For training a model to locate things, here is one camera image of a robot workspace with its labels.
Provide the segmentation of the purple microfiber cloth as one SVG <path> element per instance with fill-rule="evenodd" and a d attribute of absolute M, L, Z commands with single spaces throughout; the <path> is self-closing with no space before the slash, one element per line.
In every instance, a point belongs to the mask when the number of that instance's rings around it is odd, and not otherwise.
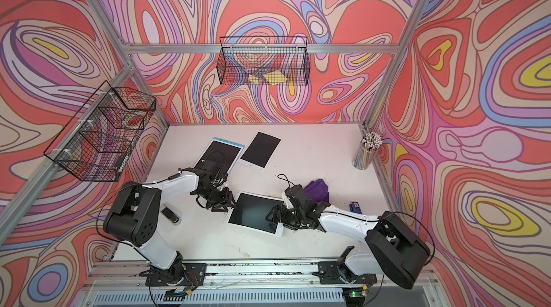
<path fill-rule="evenodd" d="M 329 202 L 329 188 L 323 179 L 311 181 L 304 188 L 306 195 L 315 203 Z"/>

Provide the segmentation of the blue white drawing tablet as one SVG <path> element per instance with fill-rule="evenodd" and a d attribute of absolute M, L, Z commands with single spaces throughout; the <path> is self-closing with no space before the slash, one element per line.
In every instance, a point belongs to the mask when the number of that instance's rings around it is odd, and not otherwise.
<path fill-rule="evenodd" d="M 242 144 L 215 137 L 195 164 L 195 169 L 212 174 L 229 174 L 244 150 Z"/>

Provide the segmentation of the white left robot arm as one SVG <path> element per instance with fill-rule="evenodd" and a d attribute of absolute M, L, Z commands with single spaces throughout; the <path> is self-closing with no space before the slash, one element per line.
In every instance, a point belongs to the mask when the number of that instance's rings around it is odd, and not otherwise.
<path fill-rule="evenodd" d="M 132 246 L 156 269 L 172 269 L 178 251 L 156 230 L 162 205 L 182 195 L 211 212 L 226 213 L 235 206 L 226 186 L 228 170 L 223 164 L 202 160 L 194 168 L 179 169 L 158 182 L 129 182 L 116 193 L 116 199 L 103 221 L 103 231 L 114 240 Z"/>

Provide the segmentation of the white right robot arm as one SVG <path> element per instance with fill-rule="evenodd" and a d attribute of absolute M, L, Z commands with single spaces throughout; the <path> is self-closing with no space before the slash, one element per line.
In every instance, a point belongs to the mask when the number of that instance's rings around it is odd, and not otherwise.
<path fill-rule="evenodd" d="M 360 243 L 348 246 L 337 260 L 318 264 L 315 275 L 322 284 L 360 284 L 385 275 L 400 288 L 412 289 L 431 259 L 426 243 L 395 212 L 367 216 L 314 202 L 301 185 L 287 188 L 282 197 L 283 204 L 267 214 L 268 222 L 293 231 L 337 233 Z"/>

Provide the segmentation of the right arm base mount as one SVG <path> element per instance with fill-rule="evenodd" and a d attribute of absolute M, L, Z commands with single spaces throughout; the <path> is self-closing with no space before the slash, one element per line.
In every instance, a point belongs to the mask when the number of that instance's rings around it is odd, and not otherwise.
<path fill-rule="evenodd" d="M 320 261 L 317 263 L 317 271 L 312 275 L 317 277 L 321 285 L 336 284 L 362 284 L 367 287 L 377 282 L 375 274 L 356 275 L 345 264 L 346 257 L 354 250 L 354 246 L 348 246 L 335 261 Z"/>

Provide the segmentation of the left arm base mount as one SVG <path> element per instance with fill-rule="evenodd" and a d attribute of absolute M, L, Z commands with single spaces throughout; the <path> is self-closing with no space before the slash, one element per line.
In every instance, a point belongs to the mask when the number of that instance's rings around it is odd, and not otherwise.
<path fill-rule="evenodd" d="M 151 265 L 146 274 L 146 286 L 163 288 L 200 287 L 205 281 L 206 269 L 206 263 L 185 263 L 182 258 L 177 257 L 166 270 Z"/>

